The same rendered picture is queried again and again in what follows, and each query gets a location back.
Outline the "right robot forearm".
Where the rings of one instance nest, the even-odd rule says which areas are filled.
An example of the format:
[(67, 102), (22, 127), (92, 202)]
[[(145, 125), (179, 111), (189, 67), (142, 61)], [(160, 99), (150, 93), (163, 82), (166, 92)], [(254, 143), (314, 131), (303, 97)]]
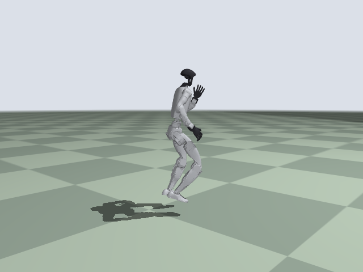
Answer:
[(186, 112), (185, 112), (185, 108), (184, 108), (184, 106), (183, 105), (181, 105), (180, 107), (179, 107), (179, 110), (180, 110), (180, 115), (179, 115), (179, 117), (181, 118), (181, 120), (183, 121), (183, 124), (184, 124), (184, 126), (186, 126), (186, 127), (190, 127), (191, 129), (193, 129), (193, 127), (194, 127), (194, 124), (193, 123), (191, 123), (191, 121), (189, 120), (189, 118), (187, 117), (187, 114), (186, 114)]

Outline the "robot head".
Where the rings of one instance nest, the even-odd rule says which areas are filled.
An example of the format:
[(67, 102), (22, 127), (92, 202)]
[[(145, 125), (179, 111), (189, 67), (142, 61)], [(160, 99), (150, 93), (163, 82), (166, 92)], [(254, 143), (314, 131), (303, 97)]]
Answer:
[[(184, 69), (180, 74), (182, 76), (184, 76), (185, 79), (188, 79), (188, 83), (183, 83), (180, 87), (191, 86), (193, 77), (196, 75), (195, 72), (190, 69)], [(190, 79), (191, 79), (191, 81), (190, 81)]]

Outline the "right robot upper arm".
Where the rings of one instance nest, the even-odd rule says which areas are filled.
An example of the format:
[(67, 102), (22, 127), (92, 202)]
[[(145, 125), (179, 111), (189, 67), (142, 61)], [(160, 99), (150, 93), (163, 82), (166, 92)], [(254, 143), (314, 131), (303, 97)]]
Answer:
[(175, 107), (175, 112), (176, 112), (176, 113), (180, 113), (179, 107), (180, 107), (181, 105), (184, 105), (184, 104), (187, 102), (188, 98), (189, 98), (191, 95), (192, 95), (192, 91), (191, 91), (191, 90), (189, 90), (188, 88), (185, 88), (185, 89), (183, 90), (182, 95), (181, 95), (181, 97), (180, 97), (180, 99), (179, 99), (179, 101), (178, 101), (178, 103), (177, 103), (177, 105), (176, 105), (176, 107)]

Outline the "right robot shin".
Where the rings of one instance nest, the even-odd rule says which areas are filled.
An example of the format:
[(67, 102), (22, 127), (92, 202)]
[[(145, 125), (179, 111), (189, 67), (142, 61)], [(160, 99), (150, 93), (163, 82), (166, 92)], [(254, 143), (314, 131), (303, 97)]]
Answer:
[(195, 164), (191, 170), (188, 170), (187, 173), (181, 180), (179, 186), (175, 189), (174, 194), (178, 195), (182, 192), (188, 185), (190, 185), (200, 174), (201, 174), (201, 167), (198, 164)]

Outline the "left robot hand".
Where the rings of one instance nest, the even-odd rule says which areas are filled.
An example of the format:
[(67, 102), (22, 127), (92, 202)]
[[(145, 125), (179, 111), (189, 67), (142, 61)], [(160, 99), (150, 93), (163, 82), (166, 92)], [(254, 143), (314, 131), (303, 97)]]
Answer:
[[(196, 103), (198, 102), (198, 98), (202, 95), (202, 93), (204, 92), (204, 89), (203, 89), (203, 87), (201, 88), (201, 85), (200, 85), (200, 87), (199, 87), (199, 90), (198, 90), (198, 87), (199, 87), (199, 85), (197, 85), (197, 89), (196, 89), (196, 91), (195, 91), (195, 87), (193, 88), (193, 91), (194, 91), (194, 97), (192, 98), (192, 99), (196, 99), (197, 101), (196, 101)], [(201, 88), (201, 90), (200, 90), (200, 88)], [(202, 91), (202, 89), (203, 89), (203, 91)], [(202, 92), (201, 92), (202, 91)], [(192, 101), (192, 100), (191, 100)]]

